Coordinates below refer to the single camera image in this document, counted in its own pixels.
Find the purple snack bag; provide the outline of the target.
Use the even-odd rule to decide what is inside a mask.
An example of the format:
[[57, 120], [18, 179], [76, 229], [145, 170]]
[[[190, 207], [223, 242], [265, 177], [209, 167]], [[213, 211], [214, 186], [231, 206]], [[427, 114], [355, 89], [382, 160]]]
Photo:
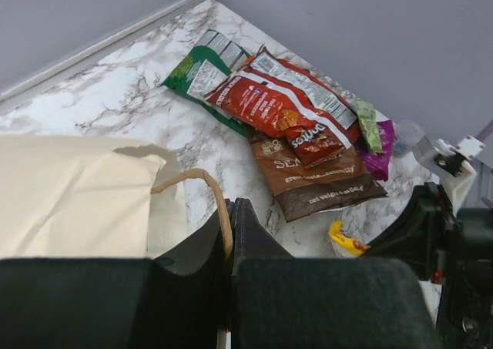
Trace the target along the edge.
[[383, 153], [372, 153], [364, 137], [359, 138], [356, 143], [356, 150], [359, 157], [363, 160], [367, 169], [376, 180], [387, 181], [389, 178], [389, 166], [393, 153], [393, 144], [395, 140], [394, 124], [391, 120], [377, 122], [380, 138], [383, 147]]

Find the green snack bag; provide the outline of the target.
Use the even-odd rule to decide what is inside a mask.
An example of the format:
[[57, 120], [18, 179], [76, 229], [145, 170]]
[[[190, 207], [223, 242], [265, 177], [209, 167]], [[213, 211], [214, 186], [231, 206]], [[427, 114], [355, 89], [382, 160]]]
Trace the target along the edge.
[[245, 63], [249, 56], [243, 47], [222, 33], [209, 29], [166, 77], [163, 85], [178, 96], [202, 106], [217, 121], [245, 136], [241, 122], [210, 105], [203, 97]]

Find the red Doritos bag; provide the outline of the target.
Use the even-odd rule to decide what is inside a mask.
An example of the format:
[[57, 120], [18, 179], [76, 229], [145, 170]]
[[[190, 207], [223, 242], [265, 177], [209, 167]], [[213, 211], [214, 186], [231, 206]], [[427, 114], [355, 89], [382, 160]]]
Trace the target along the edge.
[[286, 139], [306, 169], [361, 137], [357, 115], [344, 98], [266, 46], [204, 98], [269, 137]]

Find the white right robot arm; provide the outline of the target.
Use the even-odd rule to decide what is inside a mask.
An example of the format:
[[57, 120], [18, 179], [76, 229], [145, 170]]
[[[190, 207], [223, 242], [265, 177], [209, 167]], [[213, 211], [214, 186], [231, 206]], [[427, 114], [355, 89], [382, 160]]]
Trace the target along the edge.
[[370, 243], [367, 257], [405, 262], [440, 285], [436, 330], [446, 348], [492, 346], [492, 211], [454, 213], [444, 187], [413, 189], [402, 214]]

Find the beige paper bag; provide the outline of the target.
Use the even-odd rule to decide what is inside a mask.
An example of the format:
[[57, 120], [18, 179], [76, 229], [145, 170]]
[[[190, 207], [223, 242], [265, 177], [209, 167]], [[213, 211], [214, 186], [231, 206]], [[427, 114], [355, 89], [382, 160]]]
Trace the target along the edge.
[[233, 231], [223, 192], [172, 151], [116, 137], [1, 137], [1, 256], [155, 257], [187, 235], [183, 182], [213, 192], [225, 257]]

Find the light green snack packet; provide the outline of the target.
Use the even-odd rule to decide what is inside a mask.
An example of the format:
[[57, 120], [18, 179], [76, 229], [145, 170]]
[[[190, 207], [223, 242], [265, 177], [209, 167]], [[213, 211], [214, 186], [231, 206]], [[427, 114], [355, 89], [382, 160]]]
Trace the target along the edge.
[[383, 154], [384, 149], [377, 124], [376, 109], [370, 102], [364, 100], [357, 100], [355, 106], [361, 132], [366, 140], [368, 149], [373, 154]]

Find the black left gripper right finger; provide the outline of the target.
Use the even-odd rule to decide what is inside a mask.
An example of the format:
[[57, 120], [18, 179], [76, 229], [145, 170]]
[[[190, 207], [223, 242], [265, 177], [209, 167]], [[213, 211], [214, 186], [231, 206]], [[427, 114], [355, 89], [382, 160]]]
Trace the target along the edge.
[[439, 348], [420, 284], [399, 260], [295, 258], [251, 202], [230, 205], [234, 348]]

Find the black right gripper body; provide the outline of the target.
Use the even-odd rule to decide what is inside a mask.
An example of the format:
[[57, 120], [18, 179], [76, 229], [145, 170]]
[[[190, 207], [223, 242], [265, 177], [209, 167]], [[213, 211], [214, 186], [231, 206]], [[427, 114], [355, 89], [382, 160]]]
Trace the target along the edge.
[[461, 228], [444, 187], [428, 182], [414, 187], [401, 215], [369, 243], [364, 256], [400, 260], [419, 280], [444, 284]]

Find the yellow snack packet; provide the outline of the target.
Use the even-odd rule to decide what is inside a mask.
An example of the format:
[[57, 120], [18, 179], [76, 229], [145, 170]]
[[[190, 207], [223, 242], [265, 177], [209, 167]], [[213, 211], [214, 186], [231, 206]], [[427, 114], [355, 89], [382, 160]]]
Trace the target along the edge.
[[328, 235], [333, 242], [335, 249], [343, 257], [360, 257], [371, 248], [370, 245], [362, 243], [356, 237], [348, 237], [342, 230], [342, 221], [334, 221], [328, 230]]

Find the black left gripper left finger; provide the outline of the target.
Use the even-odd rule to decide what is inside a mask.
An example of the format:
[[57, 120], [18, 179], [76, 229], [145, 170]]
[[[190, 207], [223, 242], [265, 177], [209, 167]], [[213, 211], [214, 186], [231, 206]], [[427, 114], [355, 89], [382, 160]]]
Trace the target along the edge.
[[220, 219], [159, 257], [1, 262], [3, 348], [218, 348]]

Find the brown snack bag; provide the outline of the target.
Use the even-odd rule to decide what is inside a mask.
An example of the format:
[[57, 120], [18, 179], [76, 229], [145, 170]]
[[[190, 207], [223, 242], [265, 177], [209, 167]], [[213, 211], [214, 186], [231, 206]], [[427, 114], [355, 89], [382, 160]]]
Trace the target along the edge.
[[305, 169], [284, 138], [270, 138], [251, 126], [245, 130], [253, 157], [287, 222], [387, 196], [353, 148]]

